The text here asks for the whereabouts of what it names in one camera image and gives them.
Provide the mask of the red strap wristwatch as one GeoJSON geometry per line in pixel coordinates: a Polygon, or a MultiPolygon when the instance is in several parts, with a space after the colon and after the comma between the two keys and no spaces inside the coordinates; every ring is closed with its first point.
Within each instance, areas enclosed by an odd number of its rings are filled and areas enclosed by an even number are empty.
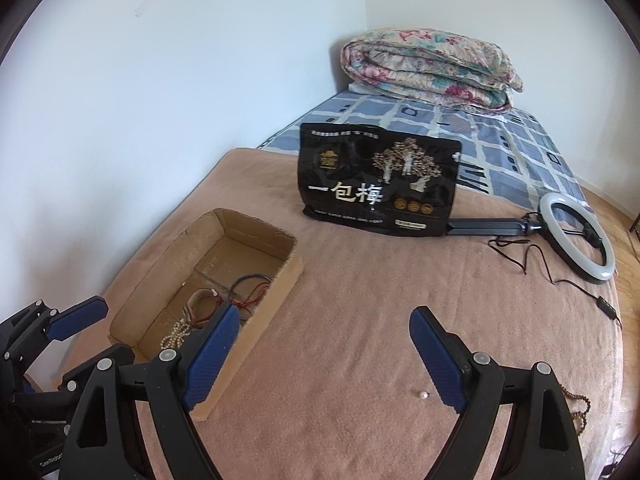
{"type": "Polygon", "coordinates": [[[182,309],[183,318],[190,327],[202,328],[221,304],[222,298],[215,289],[198,289],[186,300],[182,309]]]}

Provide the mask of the blue bangle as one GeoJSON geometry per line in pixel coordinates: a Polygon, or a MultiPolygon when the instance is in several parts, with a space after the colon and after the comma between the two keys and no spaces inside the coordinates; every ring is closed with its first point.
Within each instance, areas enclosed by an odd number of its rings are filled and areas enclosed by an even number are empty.
{"type": "Polygon", "coordinates": [[[257,306],[270,289],[272,278],[263,273],[239,276],[228,290],[228,300],[240,308],[257,306]]]}

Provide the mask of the open cardboard box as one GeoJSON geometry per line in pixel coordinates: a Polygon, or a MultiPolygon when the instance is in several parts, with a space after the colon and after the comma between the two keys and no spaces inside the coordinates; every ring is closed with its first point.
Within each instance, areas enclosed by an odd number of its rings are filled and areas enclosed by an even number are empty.
{"type": "Polygon", "coordinates": [[[110,341],[133,348],[138,362],[149,361],[160,352],[162,342],[175,337],[174,327],[184,320],[186,300],[196,290],[215,289],[224,301],[239,276],[270,276],[270,289],[257,306],[237,307],[238,336],[207,398],[192,410],[194,419],[204,420],[253,351],[302,270],[302,256],[292,234],[239,211],[214,209],[179,234],[145,272],[111,322],[110,341]]]}

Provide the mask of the pink brown blanket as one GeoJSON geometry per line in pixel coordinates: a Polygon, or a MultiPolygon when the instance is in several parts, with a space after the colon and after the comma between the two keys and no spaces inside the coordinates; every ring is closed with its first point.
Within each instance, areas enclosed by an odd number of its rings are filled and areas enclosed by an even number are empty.
{"type": "Polygon", "coordinates": [[[596,305],[613,284],[573,273],[540,240],[503,254],[476,237],[393,237],[308,218],[292,155],[224,155],[122,268],[117,312],[169,243],[227,208],[292,234],[303,272],[198,432],[227,479],[421,479],[456,413],[442,404],[408,331],[429,307],[473,351],[505,366],[551,365],[589,398],[580,436],[597,478],[620,408],[620,326],[596,305]],[[430,396],[421,400],[420,391],[430,396]]]}

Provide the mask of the blue checkered bed sheet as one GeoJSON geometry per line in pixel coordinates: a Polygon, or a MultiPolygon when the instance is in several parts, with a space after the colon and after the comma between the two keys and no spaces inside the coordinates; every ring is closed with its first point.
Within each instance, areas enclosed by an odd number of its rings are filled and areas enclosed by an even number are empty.
{"type": "Polygon", "coordinates": [[[322,102],[262,142],[262,150],[299,152],[303,122],[363,124],[387,130],[458,140],[462,145],[458,185],[529,210],[540,196],[558,192],[587,206],[565,158],[537,118],[512,108],[503,114],[371,96],[345,90],[322,102]]]}

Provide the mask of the black snack bag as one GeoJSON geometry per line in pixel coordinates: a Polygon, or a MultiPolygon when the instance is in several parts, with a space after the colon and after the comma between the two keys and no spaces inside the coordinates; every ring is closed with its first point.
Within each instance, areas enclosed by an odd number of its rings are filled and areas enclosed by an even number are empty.
{"type": "Polygon", "coordinates": [[[442,236],[462,144],[371,125],[304,122],[297,182],[306,216],[393,236],[442,236]]]}

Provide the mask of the folded floral quilt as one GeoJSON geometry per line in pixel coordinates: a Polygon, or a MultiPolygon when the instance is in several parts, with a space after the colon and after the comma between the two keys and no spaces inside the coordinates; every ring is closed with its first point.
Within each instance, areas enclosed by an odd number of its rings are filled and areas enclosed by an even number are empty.
{"type": "Polygon", "coordinates": [[[483,113],[524,91],[499,46],[432,28],[368,30],[344,44],[341,66],[365,92],[483,113]]]}

